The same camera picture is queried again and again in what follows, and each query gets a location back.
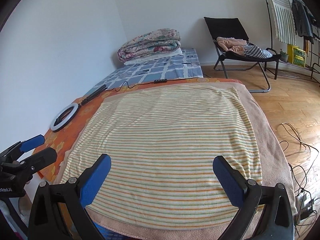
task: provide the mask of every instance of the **bed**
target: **bed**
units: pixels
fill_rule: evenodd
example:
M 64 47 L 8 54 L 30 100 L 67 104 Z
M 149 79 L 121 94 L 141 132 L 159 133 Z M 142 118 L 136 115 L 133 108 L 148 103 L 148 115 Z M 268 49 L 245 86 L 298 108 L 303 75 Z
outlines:
M 295 213 L 293 184 L 289 167 L 286 164 L 285 156 L 281 147 L 270 128 L 268 121 L 255 102 L 253 97 L 247 91 L 240 81 L 231 79 L 215 79 L 215 78 L 192 78 L 192 79 L 177 79 L 168 81 L 164 84 L 141 84 L 132 89 L 122 87 L 120 91 L 105 91 L 99 97 L 89 102 L 86 107 L 79 110 L 76 117 L 64 129 L 57 133 L 48 131 L 45 135 L 45 144 L 38 147 L 35 152 L 42 150 L 45 147 L 52 147 L 57 151 L 57 161 L 40 171 L 39 175 L 53 182 L 61 181 L 62 172 L 68 160 L 68 154 L 72 151 L 75 142 L 80 137 L 81 131 L 95 114 L 101 103 L 105 100 L 115 100 L 124 95 L 139 92 L 140 90 L 152 90 L 158 87 L 179 86 L 181 84 L 194 85 L 210 85 L 218 88 L 235 88 L 239 94 L 239 98 L 247 110 L 248 116 L 252 122 L 252 127 L 256 135 L 257 144 L 260 152 L 261 168 L 263 185 L 274 186 L 277 182 L 282 182 L 287 189 L 291 202 L 292 212 Z M 78 98 L 75 102 L 81 102 L 83 98 Z M 112 233 L 113 231 L 139 239 L 217 239 L 223 232 L 228 223 L 216 225 L 211 228 L 195 229 L 195 230 L 160 230 L 154 228 L 144 228 L 131 224 L 126 224 L 114 219 L 106 219 L 100 214 L 87 209 L 90 216 L 99 227 L 100 231 L 106 236 L 116 236 L 119 239 L 125 239 L 124 236 Z M 258 212 L 253 219 L 248 233 L 252 233 L 254 226 L 259 219 Z
M 128 85 L 152 82 L 158 79 L 202 78 L 202 70 L 195 49 L 181 49 L 183 55 L 150 60 L 144 63 L 124 66 L 115 70 L 90 89 L 86 95 L 106 85 L 108 90 Z

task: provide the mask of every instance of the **hanging jacket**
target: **hanging jacket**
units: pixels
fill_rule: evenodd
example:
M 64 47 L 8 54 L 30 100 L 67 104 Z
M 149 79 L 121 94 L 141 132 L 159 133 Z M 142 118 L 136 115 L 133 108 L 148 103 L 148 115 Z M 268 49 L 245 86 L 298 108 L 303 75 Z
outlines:
M 291 7 L 296 27 L 296 34 L 300 37 L 304 37 L 308 41 L 311 41 L 313 44 L 311 19 L 307 14 L 305 6 L 299 0 L 293 0 Z

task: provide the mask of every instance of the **folded quilt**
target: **folded quilt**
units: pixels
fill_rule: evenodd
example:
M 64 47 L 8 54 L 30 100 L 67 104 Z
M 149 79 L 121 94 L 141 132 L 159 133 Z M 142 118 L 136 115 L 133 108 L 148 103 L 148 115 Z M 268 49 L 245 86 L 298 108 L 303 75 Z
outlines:
M 135 59 L 129 60 L 124 62 L 125 66 L 128 65 L 133 65 L 133 64 L 138 64 L 141 62 L 147 62 L 150 60 L 155 60 L 155 59 L 161 59 L 161 58 L 165 58 L 165 57 L 173 57 L 173 56 L 181 56 L 183 55 L 181 48 L 178 48 L 177 50 L 173 51 L 173 52 L 159 52 L 156 53 L 154 55 L 148 56 L 148 57 L 137 57 Z
M 149 57 L 156 53 L 170 53 L 180 48 L 180 35 L 174 29 L 159 29 L 126 42 L 118 51 L 121 62 Z

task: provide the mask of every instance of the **blue checkered mattress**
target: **blue checkered mattress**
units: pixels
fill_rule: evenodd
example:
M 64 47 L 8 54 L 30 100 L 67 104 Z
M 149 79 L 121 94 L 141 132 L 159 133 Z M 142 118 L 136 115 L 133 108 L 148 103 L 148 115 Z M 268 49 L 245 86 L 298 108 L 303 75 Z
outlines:
M 121 87 L 125 81 L 132 85 L 164 78 L 169 80 L 203 77 L 196 50 L 182 49 L 182 52 L 182 56 L 155 59 L 119 68 L 96 84 L 86 95 L 94 92 L 104 84 L 107 85 L 109 90 Z

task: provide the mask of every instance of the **chair leg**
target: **chair leg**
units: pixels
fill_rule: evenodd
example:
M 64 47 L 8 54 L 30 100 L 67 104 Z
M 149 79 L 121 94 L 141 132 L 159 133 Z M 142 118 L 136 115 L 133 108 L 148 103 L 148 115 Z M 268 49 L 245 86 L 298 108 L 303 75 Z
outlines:
M 228 70 L 241 70 L 241 71 L 245 71 L 245 70 L 250 70 L 250 69 L 253 69 L 256 65 L 258 65 L 258 62 L 255 63 L 254 65 L 252 65 L 251 67 L 248 67 L 248 68 L 228 68 Z
M 225 77 L 226 77 L 226 78 L 229 78 L 223 62 L 221 62 L 221 66 L 222 66 L 222 69 L 223 69 L 223 72 L 224 72 Z
M 279 60 L 277 60 L 277 63 L 276 63 L 275 80 L 277 79 L 277 76 L 278 76 L 278 68 L 279 68 Z
M 248 90 L 250 93 L 267 93 L 271 90 L 271 86 L 270 86 L 270 83 L 269 83 L 269 80 L 268 80 L 268 77 L 266 75 L 266 73 L 263 71 L 263 67 L 261 66 L 260 62 L 258 62 L 258 65 L 263 73 L 263 76 L 268 84 L 268 88 L 267 89 L 250 89 Z
M 220 60 L 218 59 L 217 63 L 214 65 L 213 69 L 216 69 L 216 67 L 218 66 L 219 62 L 220 62 Z

